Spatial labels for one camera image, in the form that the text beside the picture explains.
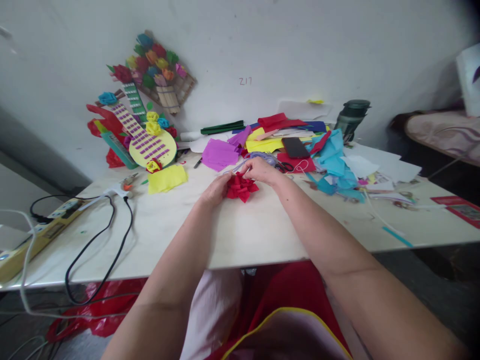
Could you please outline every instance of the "hand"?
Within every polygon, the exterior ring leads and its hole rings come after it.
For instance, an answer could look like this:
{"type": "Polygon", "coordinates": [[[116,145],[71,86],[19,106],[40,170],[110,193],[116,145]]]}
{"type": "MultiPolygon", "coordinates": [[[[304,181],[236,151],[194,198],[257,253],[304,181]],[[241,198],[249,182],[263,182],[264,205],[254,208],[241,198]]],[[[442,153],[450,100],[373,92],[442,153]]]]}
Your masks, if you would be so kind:
{"type": "Polygon", "coordinates": [[[255,179],[259,182],[273,186],[278,180],[282,179],[283,175],[276,168],[271,166],[261,157],[254,157],[247,160],[240,171],[245,179],[255,179]]]}
{"type": "Polygon", "coordinates": [[[231,177],[231,171],[217,177],[201,194],[199,200],[212,206],[220,204],[225,195],[227,195],[227,182],[231,177]]]}

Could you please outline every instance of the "white tabletop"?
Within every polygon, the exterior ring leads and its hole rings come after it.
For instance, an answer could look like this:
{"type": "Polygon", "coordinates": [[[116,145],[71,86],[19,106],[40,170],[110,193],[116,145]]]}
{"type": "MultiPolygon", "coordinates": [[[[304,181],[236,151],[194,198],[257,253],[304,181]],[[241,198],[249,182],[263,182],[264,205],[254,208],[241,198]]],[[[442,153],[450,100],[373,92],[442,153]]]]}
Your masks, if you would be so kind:
{"type": "MultiPolygon", "coordinates": [[[[202,191],[218,175],[201,164],[193,169],[200,155],[189,152],[180,158],[188,182],[167,193],[148,194],[147,172],[139,167],[109,169],[79,196],[100,195],[114,183],[139,172],[129,203],[134,223],[123,252],[110,275],[111,280],[148,277],[202,191]]],[[[345,202],[338,195],[329,196],[310,189],[304,174],[295,174],[295,182],[308,195],[342,223],[369,251],[384,252],[407,249],[407,246],[383,230],[370,206],[345,202]]],[[[259,191],[247,203],[225,199],[214,216],[212,253],[209,268],[251,267],[307,259],[307,253],[278,197],[267,185],[257,183],[259,191]]],[[[419,199],[419,205],[435,204],[431,197],[452,194],[431,182],[422,182],[408,191],[419,199]]],[[[77,283],[101,280],[115,257],[130,222],[123,199],[115,196],[116,215],[110,230],[99,236],[77,262],[71,279],[77,283]]],[[[480,230],[445,209],[412,211],[394,206],[390,201],[372,200],[381,216],[394,228],[405,233],[415,248],[469,243],[480,240],[480,230]]],[[[99,201],[85,210],[72,224],[30,263],[27,284],[32,287],[61,285],[65,271],[82,247],[103,229],[110,218],[108,200],[99,201]]],[[[18,278],[4,284],[2,290],[19,286],[18,278]]]]}

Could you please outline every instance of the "power strip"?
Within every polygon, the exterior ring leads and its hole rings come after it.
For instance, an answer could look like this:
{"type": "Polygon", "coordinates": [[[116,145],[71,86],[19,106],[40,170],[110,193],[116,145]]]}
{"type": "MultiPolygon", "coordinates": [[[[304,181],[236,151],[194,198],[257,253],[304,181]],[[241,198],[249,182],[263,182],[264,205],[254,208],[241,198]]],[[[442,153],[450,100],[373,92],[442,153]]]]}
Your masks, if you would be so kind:
{"type": "MultiPolygon", "coordinates": [[[[49,224],[35,226],[36,241],[31,249],[32,260],[52,240],[54,240],[82,211],[78,209],[85,204],[84,200],[72,198],[52,212],[48,218],[53,219],[49,224]]],[[[32,236],[22,242],[16,249],[0,253],[0,284],[12,280],[24,267],[25,254],[29,248],[32,236]]]]}

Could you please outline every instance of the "smartphone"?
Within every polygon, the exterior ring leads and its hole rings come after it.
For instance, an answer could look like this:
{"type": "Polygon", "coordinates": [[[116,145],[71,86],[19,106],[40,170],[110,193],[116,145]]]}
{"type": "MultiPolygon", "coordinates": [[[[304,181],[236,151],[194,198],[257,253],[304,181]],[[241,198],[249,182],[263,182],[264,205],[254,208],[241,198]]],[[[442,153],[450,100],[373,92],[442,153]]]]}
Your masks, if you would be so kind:
{"type": "Polygon", "coordinates": [[[284,137],[281,142],[289,158],[307,159],[310,157],[309,152],[298,137],[284,137]]]}

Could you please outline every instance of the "water bottle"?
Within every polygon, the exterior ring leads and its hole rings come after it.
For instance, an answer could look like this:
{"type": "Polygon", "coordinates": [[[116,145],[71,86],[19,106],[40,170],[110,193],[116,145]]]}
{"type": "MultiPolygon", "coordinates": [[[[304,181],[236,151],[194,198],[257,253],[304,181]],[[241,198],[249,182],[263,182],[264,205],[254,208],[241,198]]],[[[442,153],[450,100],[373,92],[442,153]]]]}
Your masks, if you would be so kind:
{"type": "Polygon", "coordinates": [[[343,142],[349,142],[354,139],[354,131],[362,122],[367,110],[371,108],[368,100],[349,100],[343,104],[344,108],[338,114],[335,129],[341,129],[343,142]]]}

